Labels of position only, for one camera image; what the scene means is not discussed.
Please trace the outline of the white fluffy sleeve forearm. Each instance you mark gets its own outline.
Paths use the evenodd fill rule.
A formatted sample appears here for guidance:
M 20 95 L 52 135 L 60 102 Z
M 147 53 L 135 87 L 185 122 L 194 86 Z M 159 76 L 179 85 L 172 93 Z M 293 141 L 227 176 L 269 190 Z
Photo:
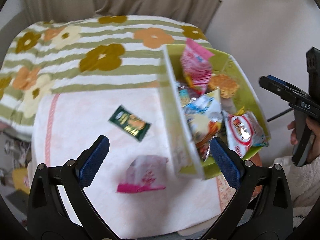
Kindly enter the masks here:
M 319 157 L 301 167 L 293 164 L 290 156 L 276 158 L 289 185 L 293 207 L 312 207 L 319 198 Z

